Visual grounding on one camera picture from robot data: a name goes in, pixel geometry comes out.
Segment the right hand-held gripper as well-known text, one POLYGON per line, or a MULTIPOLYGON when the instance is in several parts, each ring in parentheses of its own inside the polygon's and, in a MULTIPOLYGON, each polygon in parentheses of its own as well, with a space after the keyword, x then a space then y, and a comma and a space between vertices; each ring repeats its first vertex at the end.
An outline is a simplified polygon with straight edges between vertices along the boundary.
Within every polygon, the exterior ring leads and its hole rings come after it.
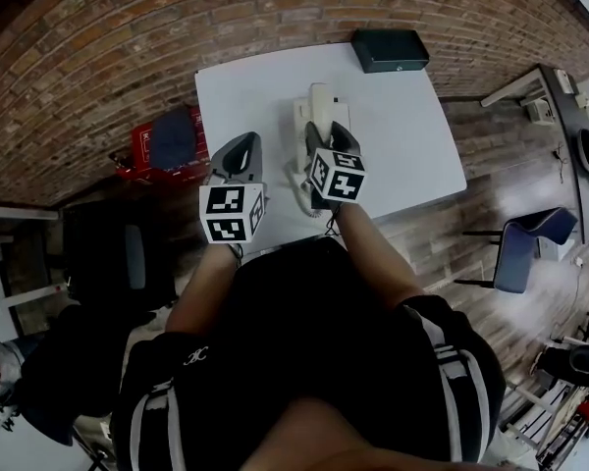
POLYGON ((306 177, 313 210, 330 209, 330 204, 335 203, 357 203, 367 178, 359 142, 351 132, 333 121, 330 135, 327 149, 317 126, 312 121, 305 125, 306 153, 310 158, 306 177))

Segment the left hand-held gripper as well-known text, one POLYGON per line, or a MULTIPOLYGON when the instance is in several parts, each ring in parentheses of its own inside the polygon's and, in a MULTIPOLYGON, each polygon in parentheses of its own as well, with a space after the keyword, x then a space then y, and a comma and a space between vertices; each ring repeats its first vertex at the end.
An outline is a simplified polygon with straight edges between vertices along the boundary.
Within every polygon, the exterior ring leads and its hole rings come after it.
POLYGON ((231 139, 211 157, 211 169, 199 188, 207 241, 251 243, 266 213, 260 135, 247 132, 231 139))

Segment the person's left forearm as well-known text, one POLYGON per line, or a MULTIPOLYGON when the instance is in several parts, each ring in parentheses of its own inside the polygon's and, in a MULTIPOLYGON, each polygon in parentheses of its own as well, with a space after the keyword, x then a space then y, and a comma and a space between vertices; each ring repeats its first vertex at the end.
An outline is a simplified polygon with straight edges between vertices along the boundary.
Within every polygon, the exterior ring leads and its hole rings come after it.
POLYGON ((173 306, 165 332, 205 336, 227 298, 240 262, 238 244, 209 244, 173 306))

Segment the person's right forearm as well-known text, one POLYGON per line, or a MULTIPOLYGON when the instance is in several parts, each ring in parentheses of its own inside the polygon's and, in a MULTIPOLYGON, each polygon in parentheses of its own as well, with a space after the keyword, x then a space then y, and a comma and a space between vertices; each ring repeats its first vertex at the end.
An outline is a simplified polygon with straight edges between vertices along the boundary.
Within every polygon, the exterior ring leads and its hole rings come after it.
POLYGON ((411 266, 360 205, 343 203, 336 221, 352 263, 386 307, 425 294, 411 266))

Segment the white plastic box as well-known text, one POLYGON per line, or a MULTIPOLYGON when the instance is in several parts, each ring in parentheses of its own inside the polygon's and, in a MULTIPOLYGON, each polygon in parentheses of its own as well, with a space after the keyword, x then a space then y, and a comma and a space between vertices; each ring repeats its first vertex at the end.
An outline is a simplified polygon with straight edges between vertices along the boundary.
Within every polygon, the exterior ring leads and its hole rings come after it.
MULTIPOLYGON (((333 119, 350 129, 349 106, 347 103, 336 100, 332 103, 331 115, 333 119)), ((310 96, 294 100, 294 171, 302 174, 309 162, 305 145, 305 125, 312 121, 312 100, 310 96)))

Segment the blue cloth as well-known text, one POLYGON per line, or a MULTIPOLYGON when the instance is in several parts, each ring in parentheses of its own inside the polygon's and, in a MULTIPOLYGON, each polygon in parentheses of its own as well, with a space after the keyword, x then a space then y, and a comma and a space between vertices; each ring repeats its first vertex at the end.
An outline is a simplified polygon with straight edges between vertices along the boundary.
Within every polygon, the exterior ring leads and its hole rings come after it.
POLYGON ((170 111, 153 123, 149 164, 162 171, 176 169, 195 159, 196 136, 187 107, 170 111))

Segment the red box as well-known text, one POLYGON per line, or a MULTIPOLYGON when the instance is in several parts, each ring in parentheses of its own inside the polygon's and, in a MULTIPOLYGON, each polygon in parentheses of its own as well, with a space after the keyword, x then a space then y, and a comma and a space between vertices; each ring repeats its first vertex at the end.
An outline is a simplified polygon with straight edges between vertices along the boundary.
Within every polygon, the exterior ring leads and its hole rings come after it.
POLYGON ((210 159, 202 124, 200 110, 196 106, 185 106, 195 129, 195 159, 182 167, 162 171, 149 164, 150 138, 154 121, 140 125, 132 130, 132 153, 121 157, 112 153, 109 158, 116 166, 116 173, 123 179, 144 184, 182 185, 202 181, 208 174, 210 159))

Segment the black rectangular box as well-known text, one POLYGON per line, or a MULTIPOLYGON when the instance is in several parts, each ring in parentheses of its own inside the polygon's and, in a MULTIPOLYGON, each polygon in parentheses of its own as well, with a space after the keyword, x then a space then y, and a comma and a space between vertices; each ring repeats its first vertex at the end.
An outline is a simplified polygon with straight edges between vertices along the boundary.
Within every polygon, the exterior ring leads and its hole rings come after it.
POLYGON ((411 29, 357 29, 350 45, 366 74, 422 71, 430 55, 411 29))

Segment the black office chair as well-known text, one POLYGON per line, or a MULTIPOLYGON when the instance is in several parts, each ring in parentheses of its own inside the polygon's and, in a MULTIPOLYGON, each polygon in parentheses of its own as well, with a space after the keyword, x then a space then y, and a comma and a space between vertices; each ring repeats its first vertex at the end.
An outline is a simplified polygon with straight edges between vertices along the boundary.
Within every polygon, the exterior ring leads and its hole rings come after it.
POLYGON ((96 307, 154 311, 177 298, 167 253, 135 201, 100 200, 63 211, 70 298, 96 307))

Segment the person's torso in black shirt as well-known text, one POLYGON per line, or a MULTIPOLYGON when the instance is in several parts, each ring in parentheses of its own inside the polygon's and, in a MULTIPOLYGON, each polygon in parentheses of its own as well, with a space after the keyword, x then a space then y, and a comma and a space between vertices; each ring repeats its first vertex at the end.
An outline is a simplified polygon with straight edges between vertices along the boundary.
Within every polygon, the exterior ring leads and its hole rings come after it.
POLYGON ((208 335, 135 344, 111 433, 119 471, 240 471, 289 404, 313 398, 380 448, 475 462, 504 392, 463 313, 434 294, 384 307, 322 238, 238 269, 208 335))

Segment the white power adapter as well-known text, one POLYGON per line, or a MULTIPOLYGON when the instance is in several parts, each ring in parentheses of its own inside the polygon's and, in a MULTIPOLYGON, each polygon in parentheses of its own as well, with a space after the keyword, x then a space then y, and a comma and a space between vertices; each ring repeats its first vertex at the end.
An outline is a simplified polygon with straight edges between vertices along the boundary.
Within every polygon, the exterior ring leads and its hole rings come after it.
POLYGON ((539 126, 551 126, 555 123, 555 117, 550 103, 539 98, 526 104, 526 110, 530 121, 539 126))

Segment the blue chair with black legs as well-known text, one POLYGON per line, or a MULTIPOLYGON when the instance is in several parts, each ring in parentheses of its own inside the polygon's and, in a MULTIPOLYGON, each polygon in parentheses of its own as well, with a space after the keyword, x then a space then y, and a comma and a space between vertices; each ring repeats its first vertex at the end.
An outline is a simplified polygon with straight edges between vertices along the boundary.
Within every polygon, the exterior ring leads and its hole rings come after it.
POLYGON ((510 219, 497 231, 463 232, 464 236, 495 238, 490 243, 498 247, 497 263, 491 281, 456 279, 455 283, 522 294, 527 288, 538 239, 563 246, 577 223, 568 209, 558 207, 510 219))

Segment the metal equipment frame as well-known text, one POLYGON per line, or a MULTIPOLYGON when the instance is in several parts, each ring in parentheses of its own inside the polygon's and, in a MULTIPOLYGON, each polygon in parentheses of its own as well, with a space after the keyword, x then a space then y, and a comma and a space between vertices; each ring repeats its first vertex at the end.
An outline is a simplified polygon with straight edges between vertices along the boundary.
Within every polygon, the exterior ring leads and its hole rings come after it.
POLYGON ((508 382, 512 412, 502 431, 538 471, 558 471, 589 438, 589 313, 572 336, 548 340, 529 371, 533 385, 508 382))

